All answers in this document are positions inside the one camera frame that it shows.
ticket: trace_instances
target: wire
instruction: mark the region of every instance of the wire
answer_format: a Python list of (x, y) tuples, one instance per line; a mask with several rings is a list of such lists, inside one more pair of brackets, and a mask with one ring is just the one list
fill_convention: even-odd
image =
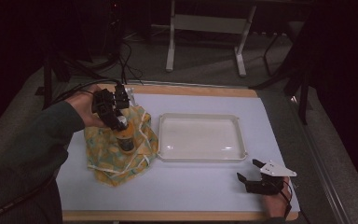
[(115, 82), (118, 86), (122, 85), (120, 81), (113, 79), (113, 78), (99, 79), (99, 80), (91, 81), (86, 84), (79, 84), (79, 85), (73, 87), (71, 90), (61, 93), (56, 99), (54, 99), (51, 102), (50, 105), (55, 105), (58, 102), (67, 99), (68, 97), (74, 95), (77, 91), (85, 91), (83, 89), (92, 85), (92, 84), (98, 84), (98, 83), (104, 83), (104, 82)]

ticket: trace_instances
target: white tray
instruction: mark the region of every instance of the white tray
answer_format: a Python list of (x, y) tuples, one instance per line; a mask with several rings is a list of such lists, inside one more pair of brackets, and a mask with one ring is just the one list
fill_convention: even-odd
[(159, 120), (163, 161), (242, 161), (247, 152), (232, 115), (166, 113)]

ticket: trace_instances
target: patterned cloth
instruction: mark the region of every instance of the patterned cloth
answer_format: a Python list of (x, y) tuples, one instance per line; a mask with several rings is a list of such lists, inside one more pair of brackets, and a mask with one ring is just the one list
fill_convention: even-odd
[(134, 153), (123, 153), (109, 128), (92, 127), (84, 132), (88, 167), (98, 181), (109, 186), (118, 186), (144, 172), (158, 151), (158, 138), (150, 128), (150, 115), (141, 106), (130, 106), (121, 112), (135, 128)]

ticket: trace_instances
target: white table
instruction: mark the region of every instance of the white table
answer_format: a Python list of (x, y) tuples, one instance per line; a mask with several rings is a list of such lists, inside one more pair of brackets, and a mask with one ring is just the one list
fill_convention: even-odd
[[(247, 193), (236, 173), (258, 180), (260, 172), (252, 159), (284, 163), (265, 108), (253, 91), (139, 86), (135, 87), (135, 100), (151, 114), (156, 133), (158, 117), (166, 112), (235, 115), (240, 118), (249, 155), (244, 161), (220, 163), (155, 159), (143, 175), (113, 188), (97, 182), (87, 169), (83, 132), (75, 133), (68, 147), (69, 158), (57, 177), (64, 220), (264, 218), (260, 195)], [(298, 216), (295, 194), (292, 206), (288, 219)]]

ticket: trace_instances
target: gray carpet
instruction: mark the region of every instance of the gray carpet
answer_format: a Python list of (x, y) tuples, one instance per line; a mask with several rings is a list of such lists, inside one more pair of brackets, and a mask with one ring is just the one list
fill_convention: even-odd
[[(194, 34), (179, 34), (174, 70), (166, 73), (168, 36), (160, 30), (156, 30), (155, 34), (150, 43), (145, 43), (138, 35), (127, 38), (131, 46), (128, 65), (133, 74), (127, 69), (126, 75), (133, 82), (141, 79), (143, 83), (170, 82), (246, 88), (269, 78), (261, 55), (270, 38), (263, 35), (251, 35), (248, 38), (243, 53), (248, 76), (239, 77), (232, 49), (235, 35), (216, 35), (211, 41), (200, 41), (199, 36)], [(277, 68), (290, 46), (285, 36), (279, 38), (268, 53), (272, 70)], [(129, 52), (126, 46), (122, 47), (124, 58)], [(120, 73), (118, 64), (101, 71), (102, 75), (114, 78), (119, 78)], [(87, 80), (90, 79), (73, 76), (69, 86)], [(284, 84), (285, 80), (257, 94), (267, 109), (286, 165), (298, 173), (293, 181), (298, 186), (296, 193), (303, 211), (313, 224), (358, 223), (358, 175), (337, 132), (325, 115), (315, 90), (311, 89), (309, 93), (309, 124), (304, 126), (296, 116), (296, 104), (282, 93)], [(42, 108), (43, 97), (34, 95), (37, 87), (42, 85), (43, 72), (40, 70), (28, 79), (0, 118), (0, 151), (10, 145), (16, 133)], [(300, 215), (291, 223), (307, 222)]]

